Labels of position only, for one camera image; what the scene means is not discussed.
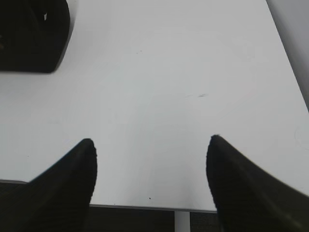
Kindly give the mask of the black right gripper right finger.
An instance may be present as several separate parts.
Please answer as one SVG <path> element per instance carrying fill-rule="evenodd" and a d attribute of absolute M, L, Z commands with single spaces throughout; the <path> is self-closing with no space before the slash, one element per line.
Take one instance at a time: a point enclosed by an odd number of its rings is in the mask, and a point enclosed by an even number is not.
<path fill-rule="evenodd" d="M 211 137 L 206 176 L 223 232 L 307 232 L 309 197 Z"/>

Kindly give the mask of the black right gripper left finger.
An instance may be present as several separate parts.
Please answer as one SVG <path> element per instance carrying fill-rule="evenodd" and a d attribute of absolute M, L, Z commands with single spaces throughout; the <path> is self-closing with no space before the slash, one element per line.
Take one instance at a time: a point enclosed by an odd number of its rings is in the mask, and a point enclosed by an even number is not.
<path fill-rule="evenodd" d="M 30 182 L 2 179 L 0 230 L 82 231 L 97 173 L 97 151 L 87 138 Z"/>

